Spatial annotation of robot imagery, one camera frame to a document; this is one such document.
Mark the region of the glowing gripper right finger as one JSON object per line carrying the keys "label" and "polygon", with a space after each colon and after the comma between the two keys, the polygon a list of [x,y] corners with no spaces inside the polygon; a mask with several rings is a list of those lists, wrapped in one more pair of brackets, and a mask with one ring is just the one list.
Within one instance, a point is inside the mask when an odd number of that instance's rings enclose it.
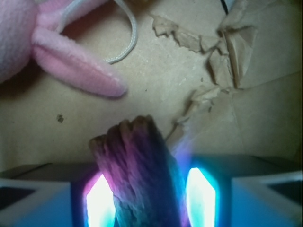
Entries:
{"label": "glowing gripper right finger", "polygon": [[191,227],[300,227],[302,166],[282,157],[194,155],[186,169]]}

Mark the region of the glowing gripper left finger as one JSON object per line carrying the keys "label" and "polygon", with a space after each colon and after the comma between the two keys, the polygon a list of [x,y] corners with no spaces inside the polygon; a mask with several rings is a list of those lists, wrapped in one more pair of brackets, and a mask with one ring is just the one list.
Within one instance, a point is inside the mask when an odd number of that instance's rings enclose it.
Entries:
{"label": "glowing gripper left finger", "polygon": [[93,163],[22,165],[0,174],[2,227],[115,227],[106,179]]}

